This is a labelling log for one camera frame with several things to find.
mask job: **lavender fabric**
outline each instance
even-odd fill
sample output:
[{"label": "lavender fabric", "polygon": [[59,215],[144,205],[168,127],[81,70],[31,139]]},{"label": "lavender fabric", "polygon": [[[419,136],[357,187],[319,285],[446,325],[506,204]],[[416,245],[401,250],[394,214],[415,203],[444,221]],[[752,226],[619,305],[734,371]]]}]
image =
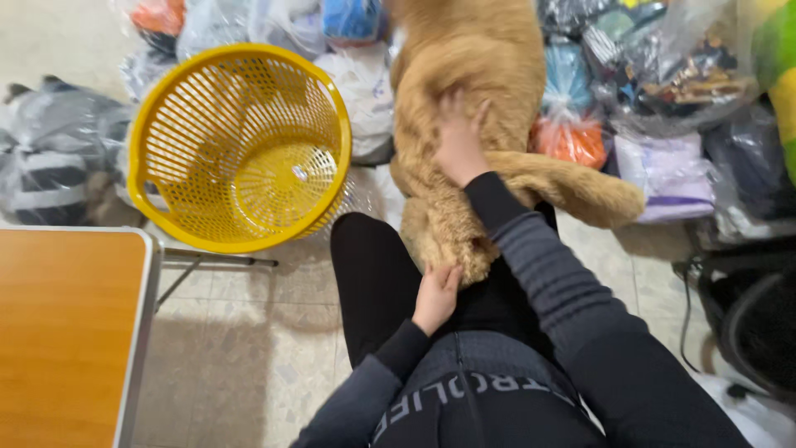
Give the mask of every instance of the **lavender fabric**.
[{"label": "lavender fabric", "polygon": [[693,133],[671,139],[615,137],[619,176],[644,191],[646,209],[638,222],[668,222],[713,213],[710,162]]}]

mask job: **wooden table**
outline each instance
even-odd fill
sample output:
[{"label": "wooden table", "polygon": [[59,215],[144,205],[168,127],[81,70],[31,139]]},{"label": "wooden table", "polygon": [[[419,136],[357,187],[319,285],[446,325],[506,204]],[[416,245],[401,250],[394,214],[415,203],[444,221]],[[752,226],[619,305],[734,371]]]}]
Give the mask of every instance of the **wooden table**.
[{"label": "wooden table", "polygon": [[0,229],[1,447],[131,445],[161,257],[138,229]]}]

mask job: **yellow plastic basket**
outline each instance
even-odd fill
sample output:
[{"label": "yellow plastic basket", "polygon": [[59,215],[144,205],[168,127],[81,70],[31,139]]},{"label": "yellow plastic basket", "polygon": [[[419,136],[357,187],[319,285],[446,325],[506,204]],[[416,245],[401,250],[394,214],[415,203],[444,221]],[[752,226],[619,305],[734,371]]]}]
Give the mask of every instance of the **yellow plastic basket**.
[{"label": "yellow plastic basket", "polygon": [[[205,51],[147,96],[127,188],[177,240],[243,253],[324,226],[341,201],[351,127],[332,80],[272,45]],[[146,197],[153,183],[169,211]]]}]

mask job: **person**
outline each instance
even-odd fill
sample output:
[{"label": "person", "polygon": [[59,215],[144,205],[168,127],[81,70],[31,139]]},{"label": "person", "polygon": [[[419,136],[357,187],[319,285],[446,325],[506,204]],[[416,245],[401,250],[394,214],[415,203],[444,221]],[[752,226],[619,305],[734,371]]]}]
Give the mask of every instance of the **person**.
[{"label": "person", "polygon": [[440,101],[435,161],[502,256],[457,293],[459,267],[421,276],[392,227],[340,217],[331,253],[354,369],[292,446],[748,446],[645,322],[490,171],[479,147],[489,104],[470,121],[463,96]]}]

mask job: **hand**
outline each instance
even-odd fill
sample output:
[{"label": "hand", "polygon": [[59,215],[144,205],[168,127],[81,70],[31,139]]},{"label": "hand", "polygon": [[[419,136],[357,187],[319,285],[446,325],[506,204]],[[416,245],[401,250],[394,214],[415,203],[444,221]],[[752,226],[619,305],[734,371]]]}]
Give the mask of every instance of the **hand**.
[{"label": "hand", "polygon": [[453,310],[456,309],[458,281],[461,279],[461,266],[435,269],[431,265],[426,265],[426,273],[417,292],[415,315],[412,316],[412,322],[420,327],[426,336],[434,334],[451,318]]},{"label": "hand", "polygon": [[464,116],[464,91],[445,92],[439,102],[440,145],[434,160],[445,175],[459,188],[464,188],[479,175],[490,170],[481,151],[481,125],[489,111],[490,101],[478,106],[475,118]]}]

